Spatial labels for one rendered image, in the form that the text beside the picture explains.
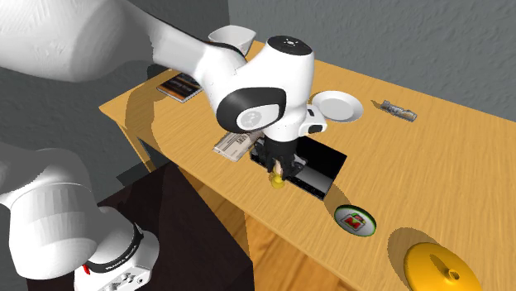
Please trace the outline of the round green white tin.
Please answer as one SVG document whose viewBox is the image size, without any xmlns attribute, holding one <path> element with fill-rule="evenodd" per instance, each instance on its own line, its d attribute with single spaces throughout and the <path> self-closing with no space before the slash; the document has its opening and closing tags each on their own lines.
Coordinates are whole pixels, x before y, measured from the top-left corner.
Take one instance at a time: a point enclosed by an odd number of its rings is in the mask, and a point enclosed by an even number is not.
<svg viewBox="0 0 516 291">
<path fill-rule="evenodd" d="M 341 229 L 355 236 L 372 236 L 377 228 L 374 217 L 365 209 L 354 205 L 338 206 L 333 217 Z"/>
</svg>

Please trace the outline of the black tablet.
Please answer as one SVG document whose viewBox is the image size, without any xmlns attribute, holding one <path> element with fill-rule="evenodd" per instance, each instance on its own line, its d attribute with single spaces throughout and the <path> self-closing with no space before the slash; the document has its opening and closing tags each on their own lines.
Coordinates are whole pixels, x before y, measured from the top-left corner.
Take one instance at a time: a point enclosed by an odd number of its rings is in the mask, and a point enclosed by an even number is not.
<svg viewBox="0 0 516 291">
<path fill-rule="evenodd" d="M 346 155 L 307 136 L 297 140 L 295 155 L 296 159 L 300 159 L 300 172 L 285 180 L 323 200 L 346 161 Z M 266 169 L 257 154 L 257 141 L 250 157 Z"/>
</svg>

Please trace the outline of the small yellow figure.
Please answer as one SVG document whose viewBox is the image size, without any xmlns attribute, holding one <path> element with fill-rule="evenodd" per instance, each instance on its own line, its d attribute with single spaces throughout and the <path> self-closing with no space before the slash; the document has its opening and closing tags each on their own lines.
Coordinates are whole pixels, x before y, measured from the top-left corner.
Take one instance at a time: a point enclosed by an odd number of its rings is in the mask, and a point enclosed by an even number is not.
<svg viewBox="0 0 516 291">
<path fill-rule="evenodd" d="M 282 179 L 282 167 L 278 160 L 275 161 L 275 164 L 272 168 L 271 172 L 271 185 L 273 188 L 283 188 L 284 180 Z"/>
</svg>

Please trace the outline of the white paper booklet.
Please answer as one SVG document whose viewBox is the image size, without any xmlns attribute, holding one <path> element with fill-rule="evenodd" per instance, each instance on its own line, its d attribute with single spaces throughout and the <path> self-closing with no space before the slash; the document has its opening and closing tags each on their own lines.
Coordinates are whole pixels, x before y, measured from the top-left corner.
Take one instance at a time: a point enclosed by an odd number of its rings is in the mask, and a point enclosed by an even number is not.
<svg viewBox="0 0 516 291">
<path fill-rule="evenodd" d="M 230 161 L 237 162 L 262 136 L 261 131 L 241 134 L 227 132 L 213 147 L 213 151 Z"/>
</svg>

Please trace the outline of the dark robot stand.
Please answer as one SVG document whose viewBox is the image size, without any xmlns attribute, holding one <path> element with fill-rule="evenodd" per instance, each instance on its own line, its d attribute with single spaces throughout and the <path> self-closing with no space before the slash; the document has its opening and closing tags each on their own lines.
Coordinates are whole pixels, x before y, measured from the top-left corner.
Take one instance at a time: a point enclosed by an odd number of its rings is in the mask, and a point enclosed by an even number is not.
<svg viewBox="0 0 516 291">
<path fill-rule="evenodd" d="M 174 163 L 99 205 L 141 233 L 134 255 L 107 273 L 30 279 L 29 291 L 255 291 L 251 259 Z"/>
</svg>

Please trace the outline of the wooden table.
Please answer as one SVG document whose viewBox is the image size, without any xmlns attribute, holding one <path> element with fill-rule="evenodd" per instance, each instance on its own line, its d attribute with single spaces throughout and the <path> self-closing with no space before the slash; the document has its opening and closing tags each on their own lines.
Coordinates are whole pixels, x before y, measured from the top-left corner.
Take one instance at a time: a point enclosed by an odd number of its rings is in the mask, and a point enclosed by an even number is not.
<svg viewBox="0 0 516 291">
<path fill-rule="evenodd" d="M 208 100 L 163 96 L 156 87 L 170 77 L 101 106 L 143 161 L 148 144 L 355 289 L 399 291 L 406 250 L 435 241 L 471 267 L 483 291 L 516 291 L 516 122 L 319 61 L 313 91 L 349 93 L 364 112 L 315 136 L 346 155 L 332 191 L 318 200 L 293 185 L 272 188 L 248 158 L 216 154 L 224 130 Z M 416 120 L 382 110 L 384 100 Z M 372 236 L 337 225 L 334 211 L 346 204 L 374 217 Z"/>
</svg>

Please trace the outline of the white plate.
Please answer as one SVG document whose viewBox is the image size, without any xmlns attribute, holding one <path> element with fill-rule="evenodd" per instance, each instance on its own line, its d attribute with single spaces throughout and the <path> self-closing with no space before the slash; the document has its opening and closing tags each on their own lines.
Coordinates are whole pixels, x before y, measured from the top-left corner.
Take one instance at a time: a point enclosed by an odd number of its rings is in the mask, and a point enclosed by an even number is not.
<svg viewBox="0 0 516 291">
<path fill-rule="evenodd" d="M 361 102 L 350 95 L 341 91 L 323 91 L 314 95 L 312 105 L 334 122 L 354 122 L 358 120 L 364 108 Z"/>
</svg>

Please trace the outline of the white bowl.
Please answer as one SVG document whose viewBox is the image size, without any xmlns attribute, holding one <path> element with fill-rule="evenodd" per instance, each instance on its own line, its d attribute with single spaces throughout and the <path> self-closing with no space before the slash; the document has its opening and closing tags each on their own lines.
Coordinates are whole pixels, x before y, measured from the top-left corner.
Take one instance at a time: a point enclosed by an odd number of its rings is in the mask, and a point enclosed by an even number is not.
<svg viewBox="0 0 516 291">
<path fill-rule="evenodd" d="M 208 39 L 213 42 L 225 43 L 236 47 L 244 56 L 247 55 L 256 32 L 236 25 L 227 25 L 216 29 L 208 35 Z"/>
</svg>

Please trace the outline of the grey silver wrapped bar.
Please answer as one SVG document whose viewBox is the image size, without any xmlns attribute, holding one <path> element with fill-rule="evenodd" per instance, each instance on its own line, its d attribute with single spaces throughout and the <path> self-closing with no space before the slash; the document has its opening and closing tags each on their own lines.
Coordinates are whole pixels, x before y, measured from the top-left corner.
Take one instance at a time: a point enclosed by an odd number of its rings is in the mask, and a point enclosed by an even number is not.
<svg viewBox="0 0 516 291">
<path fill-rule="evenodd" d="M 417 114 L 415 112 L 395 106 L 387 100 L 384 100 L 381 103 L 380 108 L 396 117 L 402 118 L 409 122 L 414 122 L 417 118 Z"/>
</svg>

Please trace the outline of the dark book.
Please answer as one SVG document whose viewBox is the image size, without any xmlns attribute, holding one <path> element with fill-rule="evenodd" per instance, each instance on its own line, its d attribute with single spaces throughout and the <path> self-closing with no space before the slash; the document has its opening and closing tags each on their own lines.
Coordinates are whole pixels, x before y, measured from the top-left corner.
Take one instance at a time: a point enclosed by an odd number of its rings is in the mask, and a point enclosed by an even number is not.
<svg viewBox="0 0 516 291">
<path fill-rule="evenodd" d="M 159 92 L 185 103 L 202 91 L 197 81 L 188 74 L 180 73 L 156 87 Z"/>
</svg>

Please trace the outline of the yellow round lid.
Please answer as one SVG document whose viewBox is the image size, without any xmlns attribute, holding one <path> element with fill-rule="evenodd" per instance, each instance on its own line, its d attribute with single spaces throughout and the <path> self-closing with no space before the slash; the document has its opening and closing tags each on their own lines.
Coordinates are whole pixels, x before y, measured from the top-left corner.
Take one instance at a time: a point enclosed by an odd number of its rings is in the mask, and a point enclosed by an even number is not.
<svg viewBox="0 0 516 291">
<path fill-rule="evenodd" d="M 404 274 L 412 291 L 483 291 L 460 257 L 434 243 L 422 242 L 408 249 Z"/>
</svg>

